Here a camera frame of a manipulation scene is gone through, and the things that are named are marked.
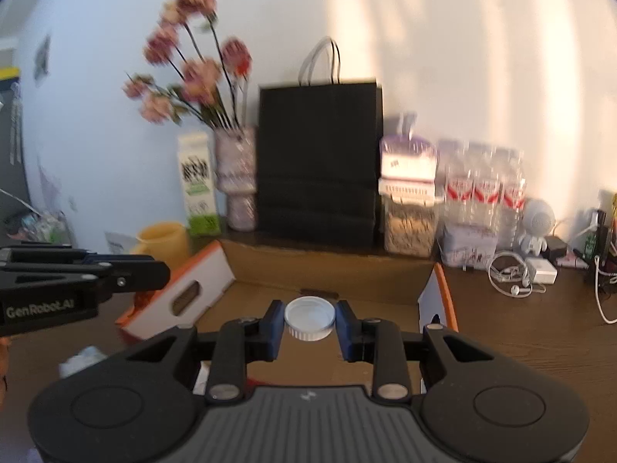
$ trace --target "bag handle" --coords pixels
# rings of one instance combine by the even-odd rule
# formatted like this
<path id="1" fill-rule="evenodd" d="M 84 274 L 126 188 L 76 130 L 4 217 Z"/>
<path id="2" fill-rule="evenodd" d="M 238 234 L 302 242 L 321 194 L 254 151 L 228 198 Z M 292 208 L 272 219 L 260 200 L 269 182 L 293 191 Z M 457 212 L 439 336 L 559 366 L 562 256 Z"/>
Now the bag handle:
<path id="1" fill-rule="evenodd" d="M 336 41 L 334 41 L 331 37 L 326 36 L 326 37 L 323 37 L 321 40 L 319 40 L 319 42 L 313 48 L 313 50 L 308 53 L 307 58 L 302 63 L 302 66 L 300 66 L 300 72 L 298 73 L 298 84 L 302 85 L 303 77 L 308 68 L 309 71 L 307 75 L 307 85 L 310 85 L 311 81 L 313 80 L 313 70 L 315 69 L 315 63 L 317 62 L 317 58 L 328 46 L 330 46 L 332 49 L 332 63 L 330 67 L 330 83 L 334 84 L 334 64 L 335 64 L 334 63 L 334 59 L 335 59 L 334 49 L 336 49 L 336 55 L 338 58 L 336 82 L 337 83 L 341 82 L 341 51 L 339 50 L 339 46 L 336 43 Z"/>

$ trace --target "cardboard box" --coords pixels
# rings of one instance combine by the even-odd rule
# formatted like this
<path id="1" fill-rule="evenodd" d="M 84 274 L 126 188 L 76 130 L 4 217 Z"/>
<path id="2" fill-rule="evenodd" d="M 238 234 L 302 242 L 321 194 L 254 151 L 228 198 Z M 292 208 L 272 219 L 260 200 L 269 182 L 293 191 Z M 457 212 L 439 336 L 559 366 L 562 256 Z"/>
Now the cardboard box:
<path id="1" fill-rule="evenodd" d="M 196 292 L 196 282 L 199 295 L 178 305 L 187 289 Z M 232 241 L 208 245 L 174 273 L 144 309 L 129 312 L 117 323 L 128 341 L 150 338 L 177 324 L 196 323 L 199 331 L 215 331 L 234 318 L 261 317 L 273 299 L 287 303 L 303 289 L 335 293 L 349 301 L 358 318 L 385 318 L 404 331 L 418 331 L 436 314 L 457 329 L 442 268 L 431 261 Z M 417 366 L 410 364 L 410 372 L 417 388 Z M 335 331 L 312 343 L 295 340 L 286 332 L 278 360 L 252 363 L 248 374 L 279 385 L 369 386 L 372 366 L 344 362 Z"/>

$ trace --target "plastic water bottle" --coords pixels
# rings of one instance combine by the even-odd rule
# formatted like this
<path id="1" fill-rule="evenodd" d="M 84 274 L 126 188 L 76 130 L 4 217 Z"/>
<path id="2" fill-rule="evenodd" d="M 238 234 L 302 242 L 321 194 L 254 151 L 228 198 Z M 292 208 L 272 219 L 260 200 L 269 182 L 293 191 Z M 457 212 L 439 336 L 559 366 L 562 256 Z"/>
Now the plastic water bottle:
<path id="1" fill-rule="evenodd" d="M 485 154 L 493 148 L 483 142 L 470 142 L 467 150 L 467 162 L 471 168 L 471 176 L 477 175 L 478 169 L 484 164 Z"/>
<path id="2" fill-rule="evenodd" d="M 494 165 L 494 147 L 485 147 L 474 163 L 471 223 L 497 231 L 497 205 L 501 182 Z"/>
<path id="3" fill-rule="evenodd" d="M 508 250 L 514 245 L 516 230 L 523 211 L 526 187 L 523 152 L 513 150 L 510 153 L 510 162 L 499 204 L 501 220 L 497 238 L 498 250 Z"/>
<path id="4" fill-rule="evenodd" d="M 497 233 L 501 231 L 502 228 L 502 207 L 501 207 L 501 198 L 504 193 L 505 183 L 508 181 L 508 175 L 510 174 L 510 155 L 514 150 L 511 148 L 498 147 L 495 150 L 495 156 L 493 156 L 493 167 L 495 168 L 497 175 L 499 176 L 499 200 L 497 207 L 495 209 L 495 218 L 493 224 Z"/>
<path id="5" fill-rule="evenodd" d="M 472 194 L 473 179 L 467 160 L 467 145 L 459 142 L 446 169 L 445 218 L 455 223 L 468 224 Z"/>
<path id="6" fill-rule="evenodd" d="M 435 172 L 435 188 L 445 189 L 445 180 L 450 161 L 455 157 L 457 150 L 461 146 L 458 139 L 439 139 L 437 141 L 437 170 Z"/>

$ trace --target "sticker on wall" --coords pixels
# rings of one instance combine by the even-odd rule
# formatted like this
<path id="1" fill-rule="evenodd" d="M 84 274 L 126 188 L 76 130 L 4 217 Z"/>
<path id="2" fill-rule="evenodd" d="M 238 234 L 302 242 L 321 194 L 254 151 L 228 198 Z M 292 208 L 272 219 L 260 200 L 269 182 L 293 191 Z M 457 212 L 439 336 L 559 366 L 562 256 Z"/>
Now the sticker on wall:
<path id="1" fill-rule="evenodd" d="M 39 81 L 49 74 L 49 44 L 51 36 L 47 35 L 36 51 L 35 81 Z"/>

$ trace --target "flower stem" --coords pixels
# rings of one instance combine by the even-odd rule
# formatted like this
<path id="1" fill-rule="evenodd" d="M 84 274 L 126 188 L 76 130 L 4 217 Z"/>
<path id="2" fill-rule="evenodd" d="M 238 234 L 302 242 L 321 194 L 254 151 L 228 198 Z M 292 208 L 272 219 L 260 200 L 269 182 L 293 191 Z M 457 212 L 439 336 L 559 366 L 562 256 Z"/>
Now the flower stem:
<path id="1" fill-rule="evenodd" d="M 178 46 L 177 46 L 177 45 L 175 45 L 175 48 L 176 48 L 176 51 L 178 51 L 178 54 L 180 54 L 180 57 L 182 58 L 182 60 L 183 60 L 184 62 L 186 62 L 186 57 L 184 57 L 184 55 L 182 54 L 182 52 L 180 52 L 180 49 L 178 49 Z"/>
<path id="2" fill-rule="evenodd" d="M 225 125 L 225 120 L 221 113 L 216 109 L 215 106 L 208 106 L 207 104 L 200 104 L 202 112 L 206 112 L 209 115 L 210 125 L 215 129 L 225 129 L 227 127 Z"/>
<path id="3" fill-rule="evenodd" d="M 246 103 L 249 96 L 249 79 L 244 76 L 244 89 L 242 90 L 242 125 L 246 126 Z"/>
<path id="4" fill-rule="evenodd" d="M 225 109 L 225 105 L 223 104 L 223 99 L 221 99 L 221 94 L 220 92 L 218 92 L 218 88 L 215 89 L 214 94 L 215 94 L 215 100 L 217 102 L 216 106 L 220 107 L 221 109 L 221 117 L 227 122 L 226 123 L 227 128 L 231 129 L 233 127 L 233 123 L 231 123 L 229 116 L 227 116 L 227 110 Z"/>
<path id="5" fill-rule="evenodd" d="M 153 85 L 153 86 L 154 86 L 154 88 L 155 88 L 155 89 L 157 89 L 157 90 L 158 90 L 158 93 L 159 93 L 160 95 L 164 95 L 165 97 L 168 97 L 168 98 L 170 98 L 170 99 L 180 101 L 180 102 L 181 102 L 182 104 L 184 104 L 187 108 L 189 108 L 189 109 L 193 112 L 193 114 L 194 114 L 196 117 L 198 117 L 198 119 L 200 119 L 202 122 L 206 123 L 206 121 L 205 121 L 205 120 L 203 119 L 203 117 L 201 116 L 201 113 L 200 113 L 199 111 L 197 111 L 197 110 L 195 109 L 195 107 L 194 107 L 192 104 L 190 104 L 189 102 L 185 101 L 184 99 L 181 99 L 180 97 L 178 97 L 178 95 L 172 95 L 172 94 L 170 94 L 170 93 L 169 93 L 169 91 L 165 90 L 163 87 L 159 87 L 159 86 L 158 86 L 158 85 L 156 85 L 156 84 L 155 84 L 155 85 Z"/>
<path id="6" fill-rule="evenodd" d="M 180 70 L 176 67 L 176 65 L 172 62 L 172 60 L 171 60 L 171 59 L 168 59 L 168 61 L 169 61 L 169 64 L 171 64 L 171 65 L 172 65 L 172 68 L 174 68 L 174 69 L 176 70 L 176 73 L 178 73 L 178 74 L 180 75 L 180 78 L 181 78 L 182 80 L 184 80 L 184 75 L 182 75 L 182 73 L 181 73 L 181 72 L 180 72 Z"/>
<path id="7" fill-rule="evenodd" d="M 186 32 L 189 34 L 190 41 L 193 42 L 193 47 L 195 47 L 195 50 L 197 51 L 197 55 L 199 55 L 199 58 L 203 61 L 204 56 L 201 55 L 201 52 L 199 51 L 199 47 L 197 46 L 197 42 L 195 41 L 195 37 L 193 36 L 192 32 L 190 31 L 190 27 L 186 22 L 184 23 L 184 29 L 186 29 Z"/>
<path id="8" fill-rule="evenodd" d="M 212 30 L 212 36 L 214 36 L 214 43 L 217 46 L 218 57 L 221 60 L 221 66 L 223 66 L 223 72 L 225 74 L 225 78 L 227 79 L 227 85 L 229 85 L 229 92 L 231 93 L 231 109 L 233 110 L 233 120 L 236 123 L 236 128 L 240 128 L 240 124 L 238 123 L 238 112 L 236 111 L 236 92 L 234 91 L 234 88 L 231 85 L 229 74 L 227 74 L 227 69 L 225 68 L 225 64 L 223 63 L 223 54 L 221 53 L 221 47 L 218 43 L 217 31 L 214 29 L 214 21 L 212 20 L 210 16 L 208 16 L 208 22 L 210 23 L 210 27 Z"/>

